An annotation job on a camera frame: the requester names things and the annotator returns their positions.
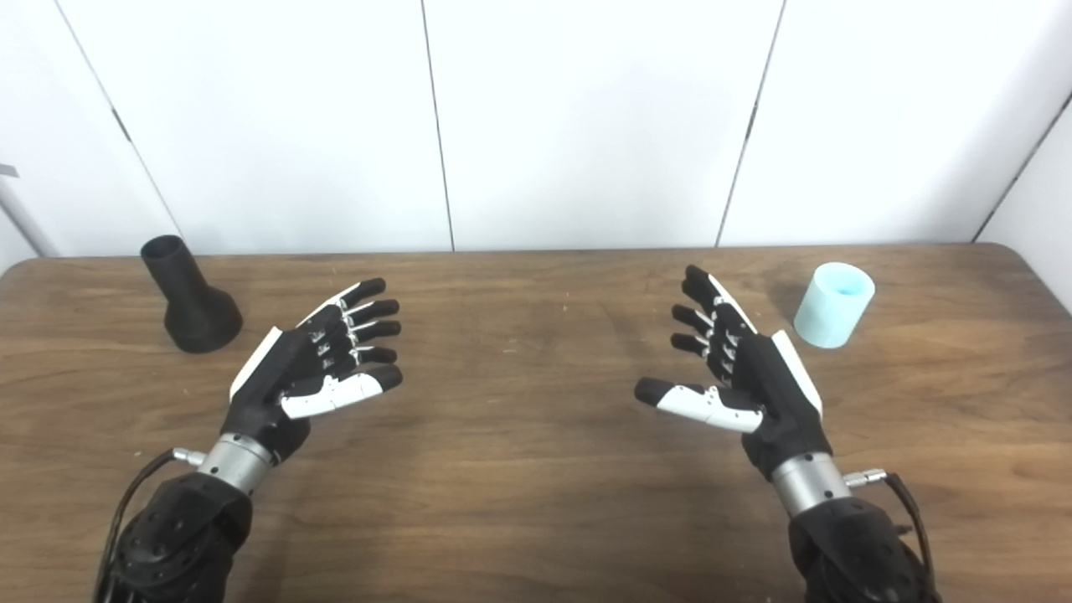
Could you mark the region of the white and black left hand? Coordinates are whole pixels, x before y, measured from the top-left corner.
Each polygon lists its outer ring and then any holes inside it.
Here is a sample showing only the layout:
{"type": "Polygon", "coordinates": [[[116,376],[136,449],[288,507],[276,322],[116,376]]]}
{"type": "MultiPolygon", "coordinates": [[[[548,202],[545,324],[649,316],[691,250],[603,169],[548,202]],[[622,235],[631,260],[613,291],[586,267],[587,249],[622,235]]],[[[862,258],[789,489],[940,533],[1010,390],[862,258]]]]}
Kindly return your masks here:
{"type": "Polygon", "coordinates": [[[251,439],[278,466],[306,443],[312,417],[401,385],[397,352],[372,344],[401,332],[386,289],[379,277],[357,282],[291,329],[273,327],[230,382],[221,432],[251,439]]]}

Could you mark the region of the white and black right hand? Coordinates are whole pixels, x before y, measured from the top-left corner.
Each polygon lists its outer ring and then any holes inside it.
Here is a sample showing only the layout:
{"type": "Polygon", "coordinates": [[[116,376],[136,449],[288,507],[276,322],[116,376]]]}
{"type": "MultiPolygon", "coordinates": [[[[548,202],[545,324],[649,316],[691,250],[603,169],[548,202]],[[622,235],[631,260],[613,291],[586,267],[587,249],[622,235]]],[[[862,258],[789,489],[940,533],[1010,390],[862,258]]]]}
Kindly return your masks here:
{"type": "Polygon", "coordinates": [[[762,333],[712,274],[685,268],[683,293],[694,306],[673,306],[693,328],[670,343],[708,366],[714,385],[640,378],[636,400],[671,415],[740,433],[748,461],[772,481],[799,456],[832,454],[821,426],[822,402],[787,332],[762,333]]]}

